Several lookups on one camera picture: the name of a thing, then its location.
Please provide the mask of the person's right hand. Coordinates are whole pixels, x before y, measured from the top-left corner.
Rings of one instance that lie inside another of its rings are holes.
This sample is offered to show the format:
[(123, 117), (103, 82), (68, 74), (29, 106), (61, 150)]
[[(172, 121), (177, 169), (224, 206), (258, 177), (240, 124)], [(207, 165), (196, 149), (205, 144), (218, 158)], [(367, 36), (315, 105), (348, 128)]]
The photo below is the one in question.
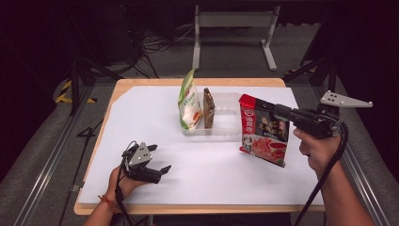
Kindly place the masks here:
[(294, 130), (294, 135), (301, 140), (299, 151), (308, 157), (309, 166), (320, 178), (327, 163), (337, 151), (341, 137), (317, 138), (298, 128)]

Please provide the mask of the white paper sheet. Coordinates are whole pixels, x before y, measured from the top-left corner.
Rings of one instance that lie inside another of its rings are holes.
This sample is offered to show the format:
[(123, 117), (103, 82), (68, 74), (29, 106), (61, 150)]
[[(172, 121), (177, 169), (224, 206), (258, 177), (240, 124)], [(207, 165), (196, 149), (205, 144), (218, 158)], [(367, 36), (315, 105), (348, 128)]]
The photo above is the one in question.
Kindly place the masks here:
[(304, 203), (317, 183), (308, 160), (290, 137), (284, 167), (240, 151), (241, 137), (186, 136), (178, 110), (177, 86), (133, 87), (110, 108), (78, 201), (95, 203), (132, 142), (156, 145), (149, 166), (169, 167), (156, 185), (138, 188), (133, 204)]

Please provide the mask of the red and black food packet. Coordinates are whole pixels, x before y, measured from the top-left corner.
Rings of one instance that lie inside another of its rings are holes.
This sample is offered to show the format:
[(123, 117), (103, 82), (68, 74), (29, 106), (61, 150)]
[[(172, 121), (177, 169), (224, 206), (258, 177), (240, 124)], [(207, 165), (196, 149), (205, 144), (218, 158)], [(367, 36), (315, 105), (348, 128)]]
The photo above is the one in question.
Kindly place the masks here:
[(240, 150), (284, 168), (290, 123), (275, 116), (273, 104), (253, 96), (243, 94), (239, 105)]

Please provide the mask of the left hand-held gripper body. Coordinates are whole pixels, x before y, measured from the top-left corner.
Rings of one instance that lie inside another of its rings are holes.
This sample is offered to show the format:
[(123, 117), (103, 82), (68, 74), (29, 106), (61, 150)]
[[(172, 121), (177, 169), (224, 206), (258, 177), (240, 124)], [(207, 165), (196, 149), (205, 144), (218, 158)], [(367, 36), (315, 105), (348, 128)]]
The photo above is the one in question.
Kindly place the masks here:
[(132, 141), (122, 154), (121, 167), (124, 174), (133, 180), (158, 184), (162, 175), (160, 170), (149, 169), (147, 164), (152, 160), (152, 152), (145, 142), (138, 144)]

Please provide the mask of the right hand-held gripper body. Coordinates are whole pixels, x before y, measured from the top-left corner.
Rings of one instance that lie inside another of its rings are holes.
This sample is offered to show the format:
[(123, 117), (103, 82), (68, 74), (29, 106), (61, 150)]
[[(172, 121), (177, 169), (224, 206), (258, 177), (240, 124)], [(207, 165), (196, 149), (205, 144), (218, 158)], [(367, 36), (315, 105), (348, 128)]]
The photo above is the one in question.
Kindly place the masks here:
[(365, 102), (328, 90), (320, 99), (316, 110), (293, 109), (290, 121), (294, 126), (314, 137), (336, 137), (346, 132), (339, 109), (343, 107), (373, 107), (373, 102)]

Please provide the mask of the person's left hand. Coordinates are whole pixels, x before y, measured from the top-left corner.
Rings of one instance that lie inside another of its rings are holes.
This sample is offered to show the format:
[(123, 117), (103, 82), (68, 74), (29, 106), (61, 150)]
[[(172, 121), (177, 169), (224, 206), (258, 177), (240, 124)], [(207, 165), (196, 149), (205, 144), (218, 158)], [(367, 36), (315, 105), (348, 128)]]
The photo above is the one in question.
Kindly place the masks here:
[(109, 176), (108, 188), (105, 192), (105, 196), (110, 201), (116, 200), (116, 187), (120, 186), (123, 199), (129, 197), (131, 193), (138, 187), (145, 185), (145, 182), (135, 181), (126, 178), (119, 167), (114, 168)]

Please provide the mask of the white metal stand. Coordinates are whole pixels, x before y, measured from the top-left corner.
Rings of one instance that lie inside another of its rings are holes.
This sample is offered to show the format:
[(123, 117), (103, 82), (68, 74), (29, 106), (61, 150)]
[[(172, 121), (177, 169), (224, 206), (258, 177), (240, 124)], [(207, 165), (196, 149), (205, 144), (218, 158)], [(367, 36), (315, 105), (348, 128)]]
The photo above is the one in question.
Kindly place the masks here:
[(267, 11), (203, 11), (195, 7), (195, 43), (192, 67), (200, 68), (200, 29), (202, 27), (265, 27), (267, 34), (261, 40), (263, 54), (269, 70), (274, 72), (277, 64), (272, 55), (270, 44), (279, 18), (280, 6)]

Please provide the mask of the aluminium floor rail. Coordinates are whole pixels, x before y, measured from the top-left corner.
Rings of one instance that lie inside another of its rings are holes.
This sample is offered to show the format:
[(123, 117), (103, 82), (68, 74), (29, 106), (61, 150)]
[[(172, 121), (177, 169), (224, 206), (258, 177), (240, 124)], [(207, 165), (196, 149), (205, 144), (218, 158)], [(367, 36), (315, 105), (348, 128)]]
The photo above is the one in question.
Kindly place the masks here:
[(53, 150), (47, 158), (47, 161), (42, 168), (33, 188), (31, 189), (28, 198), (24, 202), (24, 206), (22, 207), (12, 226), (26, 226), (29, 220), (32, 218), (33, 213), (35, 212), (40, 199), (56, 170), (56, 166), (64, 152), (64, 147), (72, 132), (72, 128), (75, 126), (82, 112), (83, 106), (92, 91), (93, 87), (82, 88), (81, 98), (79, 99), (81, 104), (77, 107), (75, 113), (68, 117), (60, 135), (57, 138)]
[(359, 195), (376, 226), (391, 226), (377, 196), (377, 187), (373, 184), (374, 172), (380, 170), (379, 153), (365, 129), (358, 112), (353, 108), (342, 109), (341, 114), (348, 127), (348, 141), (342, 157), (343, 167), (349, 181)]

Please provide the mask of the black metal stand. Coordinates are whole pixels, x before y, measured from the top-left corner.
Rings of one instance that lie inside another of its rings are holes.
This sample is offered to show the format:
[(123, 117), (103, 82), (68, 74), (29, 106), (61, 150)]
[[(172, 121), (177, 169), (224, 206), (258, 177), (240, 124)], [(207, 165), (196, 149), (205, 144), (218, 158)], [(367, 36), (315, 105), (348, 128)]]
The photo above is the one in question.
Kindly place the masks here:
[(296, 70), (287, 71), (282, 80), (290, 82), (310, 70), (314, 70), (309, 79), (309, 84), (313, 88), (321, 87), (324, 83), (327, 83), (328, 90), (334, 91), (336, 89), (337, 69), (333, 58), (319, 58)]
[(79, 90), (79, 82), (82, 81), (86, 86), (93, 86), (96, 82), (95, 73), (91, 70), (94, 68), (100, 73), (104, 74), (106, 77), (110, 77), (116, 81), (122, 79), (122, 76), (111, 72), (107, 68), (90, 61), (83, 57), (76, 57), (71, 61), (71, 75), (70, 79), (72, 81), (72, 110), (71, 116), (73, 116), (80, 104), (80, 90)]

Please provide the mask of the green and white food packet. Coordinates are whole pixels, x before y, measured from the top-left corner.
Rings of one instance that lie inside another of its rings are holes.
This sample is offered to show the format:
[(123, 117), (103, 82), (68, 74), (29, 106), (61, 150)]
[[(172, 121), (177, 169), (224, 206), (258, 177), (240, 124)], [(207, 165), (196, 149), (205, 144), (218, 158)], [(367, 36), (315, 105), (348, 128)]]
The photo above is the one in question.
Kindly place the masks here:
[(202, 118), (200, 97), (195, 85), (194, 74), (195, 69), (188, 72), (182, 82), (178, 97), (180, 123), (184, 130), (196, 129)]

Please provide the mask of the gold brown food packet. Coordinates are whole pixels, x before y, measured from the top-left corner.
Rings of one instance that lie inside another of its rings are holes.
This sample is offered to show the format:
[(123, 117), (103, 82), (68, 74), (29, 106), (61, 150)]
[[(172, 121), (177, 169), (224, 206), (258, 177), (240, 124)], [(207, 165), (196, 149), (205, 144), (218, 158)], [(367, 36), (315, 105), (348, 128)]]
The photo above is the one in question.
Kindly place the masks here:
[(214, 123), (215, 102), (208, 88), (203, 90), (203, 116), (206, 129), (211, 129)]

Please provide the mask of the clear plastic container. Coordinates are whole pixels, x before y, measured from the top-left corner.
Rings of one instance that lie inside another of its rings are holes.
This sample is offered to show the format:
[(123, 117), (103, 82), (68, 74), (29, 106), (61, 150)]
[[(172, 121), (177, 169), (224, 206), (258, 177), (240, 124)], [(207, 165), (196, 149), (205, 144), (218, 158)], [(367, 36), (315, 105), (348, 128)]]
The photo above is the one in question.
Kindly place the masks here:
[(212, 92), (215, 114), (211, 128), (205, 127), (201, 117), (195, 129), (182, 129), (186, 136), (235, 136), (242, 131), (239, 98), (236, 92)]

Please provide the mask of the yellow black hazard tape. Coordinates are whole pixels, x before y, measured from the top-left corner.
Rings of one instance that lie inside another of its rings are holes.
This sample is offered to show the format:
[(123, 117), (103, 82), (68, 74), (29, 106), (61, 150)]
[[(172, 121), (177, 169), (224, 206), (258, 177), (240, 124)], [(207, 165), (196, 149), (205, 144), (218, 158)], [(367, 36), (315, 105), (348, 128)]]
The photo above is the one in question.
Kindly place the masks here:
[(71, 79), (68, 79), (65, 84), (63, 85), (60, 93), (56, 97), (56, 102), (57, 103), (67, 103), (71, 104), (72, 103), (72, 98), (67, 97), (67, 91), (68, 89), (72, 86), (72, 81)]

